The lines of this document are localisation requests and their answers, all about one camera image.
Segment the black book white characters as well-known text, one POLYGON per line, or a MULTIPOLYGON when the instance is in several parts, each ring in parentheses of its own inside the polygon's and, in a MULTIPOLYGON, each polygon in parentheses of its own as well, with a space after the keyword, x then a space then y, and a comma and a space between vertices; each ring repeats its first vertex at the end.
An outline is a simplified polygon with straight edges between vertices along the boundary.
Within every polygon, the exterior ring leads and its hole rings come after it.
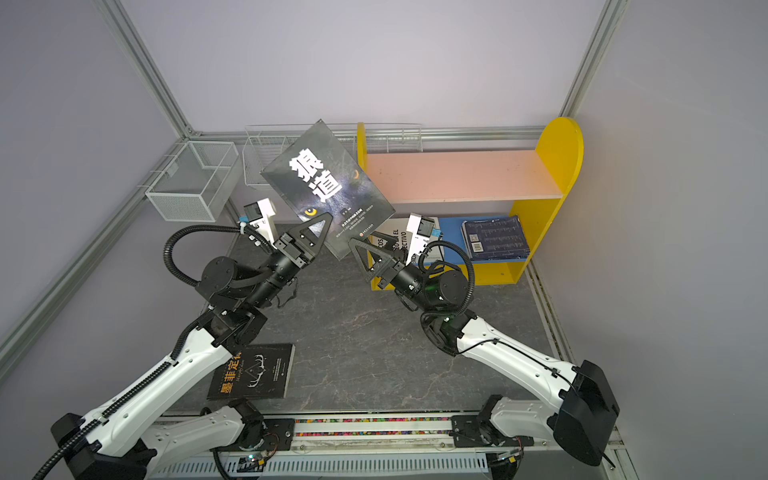
POLYGON ((315 122, 261 176, 303 222, 328 213, 325 246, 341 260, 351 239, 364 240, 395 208, 329 126, 315 122))

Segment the navy book with QR code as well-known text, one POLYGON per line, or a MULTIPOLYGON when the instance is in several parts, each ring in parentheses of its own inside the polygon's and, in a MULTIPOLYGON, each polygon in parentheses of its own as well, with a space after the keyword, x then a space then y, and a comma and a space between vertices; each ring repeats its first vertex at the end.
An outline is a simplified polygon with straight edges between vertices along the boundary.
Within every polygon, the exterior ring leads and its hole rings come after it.
POLYGON ((461 232, 473 261, 524 260, 530 254, 517 216, 467 220, 461 232))

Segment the white Spanish text book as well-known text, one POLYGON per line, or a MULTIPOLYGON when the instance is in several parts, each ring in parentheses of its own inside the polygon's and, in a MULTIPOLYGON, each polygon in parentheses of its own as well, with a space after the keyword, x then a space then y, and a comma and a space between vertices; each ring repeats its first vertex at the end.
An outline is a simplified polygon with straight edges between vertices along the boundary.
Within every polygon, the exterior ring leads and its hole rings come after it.
POLYGON ((408 241, 411 238, 411 235, 406 232, 408 218, 386 220, 368 237, 368 241, 379 248, 402 250, 407 260, 408 241))

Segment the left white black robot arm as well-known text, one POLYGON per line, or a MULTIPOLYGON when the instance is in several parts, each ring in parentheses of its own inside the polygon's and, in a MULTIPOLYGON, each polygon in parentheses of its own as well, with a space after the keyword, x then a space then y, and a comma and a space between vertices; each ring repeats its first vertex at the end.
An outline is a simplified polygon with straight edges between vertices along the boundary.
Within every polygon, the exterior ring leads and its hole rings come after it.
POLYGON ((51 432, 58 449, 35 478, 45 478, 65 461, 76 479, 146 479, 206 450, 257 447, 265 435, 263 416, 243 399, 174 425, 155 422, 203 377, 231 362, 255 339, 266 322, 262 307, 319 255, 331 225, 331 214, 318 214, 273 242, 249 223, 236 228, 192 225, 171 235, 164 246, 164 264, 195 288, 207 301, 207 309, 182 330, 169 354, 121 393, 84 415, 66 414, 55 422, 51 432), (181 238, 197 232, 247 236, 268 257, 260 267, 250 268, 219 256, 195 280, 176 266, 172 253, 181 238))

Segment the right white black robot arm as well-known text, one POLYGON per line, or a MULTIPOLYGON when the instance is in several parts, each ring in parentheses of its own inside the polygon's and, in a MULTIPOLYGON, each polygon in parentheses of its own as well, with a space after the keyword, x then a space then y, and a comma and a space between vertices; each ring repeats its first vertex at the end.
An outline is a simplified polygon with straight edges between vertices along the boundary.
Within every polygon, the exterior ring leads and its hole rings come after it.
POLYGON ((588 360, 579 365, 539 352, 493 327, 471 310, 476 274, 468 255, 457 245, 436 240, 424 250, 452 250, 464 264, 446 261, 426 264, 395 250, 352 239, 351 252, 370 279, 392 286, 401 302, 420 314, 428 340, 440 351, 475 360, 504 375, 533 394, 549 411, 548 417, 524 428, 522 421, 490 398, 476 420, 482 438, 495 444, 503 438, 529 436, 548 439, 583 464, 598 466, 620 414, 620 407, 603 369, 588 360))

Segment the yellow pink blue bookshelf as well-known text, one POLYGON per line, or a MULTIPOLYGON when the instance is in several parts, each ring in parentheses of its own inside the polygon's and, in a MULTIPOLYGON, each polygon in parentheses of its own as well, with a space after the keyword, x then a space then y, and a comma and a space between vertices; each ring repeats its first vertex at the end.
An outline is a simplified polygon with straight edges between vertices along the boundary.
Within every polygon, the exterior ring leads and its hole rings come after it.
POLYGON ((584 137, 572 118, 543 130, 533 150, 373 153, 358 150, 363 170, 403 213, 440 216, 461 206, 517 217, 537 251, 574 187, 584 137))

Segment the white mesh box basket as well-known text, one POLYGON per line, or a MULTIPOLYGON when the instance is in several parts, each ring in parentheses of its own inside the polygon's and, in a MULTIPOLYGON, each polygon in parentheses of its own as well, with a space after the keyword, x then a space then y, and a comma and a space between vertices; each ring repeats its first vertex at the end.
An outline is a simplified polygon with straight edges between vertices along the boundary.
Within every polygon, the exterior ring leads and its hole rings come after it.
POLYGON ((213 223, 242 174, 235 143, 186 141, 150 183, 146 197, 166 221, 213 223))

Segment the black book gold characters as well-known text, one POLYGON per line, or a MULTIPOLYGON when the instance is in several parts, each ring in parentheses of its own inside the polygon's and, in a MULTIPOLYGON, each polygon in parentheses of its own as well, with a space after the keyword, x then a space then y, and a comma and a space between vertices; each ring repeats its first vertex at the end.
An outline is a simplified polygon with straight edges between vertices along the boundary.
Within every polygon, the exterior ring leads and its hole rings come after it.
POLYGON ((294 354, 295 346, 290 343, 245 347, 214 371, 207 399, 284 398, 294 354))

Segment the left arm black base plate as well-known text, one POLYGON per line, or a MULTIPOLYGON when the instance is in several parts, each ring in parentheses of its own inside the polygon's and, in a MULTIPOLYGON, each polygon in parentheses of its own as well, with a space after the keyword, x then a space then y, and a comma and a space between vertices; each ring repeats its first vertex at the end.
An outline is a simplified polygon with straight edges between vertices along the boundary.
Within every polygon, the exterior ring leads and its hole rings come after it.
POLYGON ((293 418, 267 418, 245 424, 235 445, 244 451, 288 451, 294 438, 293 418))

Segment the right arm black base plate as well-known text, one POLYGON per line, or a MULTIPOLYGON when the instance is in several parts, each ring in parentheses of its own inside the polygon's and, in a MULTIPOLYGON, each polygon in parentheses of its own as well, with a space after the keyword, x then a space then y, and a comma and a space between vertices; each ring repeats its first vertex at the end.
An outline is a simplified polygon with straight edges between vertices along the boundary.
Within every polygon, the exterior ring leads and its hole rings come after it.
POLYGON ((480 447, 531 447, 534 439, 530 436, 509 437, 502 434, 478 415, 454 415, 450 418, 454 446, 458 448, 480 447))

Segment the aluminium mounting rail frame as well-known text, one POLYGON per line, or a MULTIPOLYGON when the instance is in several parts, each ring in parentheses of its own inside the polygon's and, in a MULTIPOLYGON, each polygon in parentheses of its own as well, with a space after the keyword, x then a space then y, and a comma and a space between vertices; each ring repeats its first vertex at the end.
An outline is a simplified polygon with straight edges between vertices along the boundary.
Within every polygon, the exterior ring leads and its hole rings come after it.
MULTIPOLYGON (((540 419, 538 404, 516 402, 515 419, 530 428, 540 419)), ((562 452, 548 439, 531 447, 458 448, 450 435, 456 412, 384 415, 297 415, 288 451, 244 451, 235 445, 244 425, 231 407, 205 416, 168 418, 139 438, 155 451, 145 478, 388 478, 416 475, 477 474, 496 479, 515 476, 536 453, 562 452)))

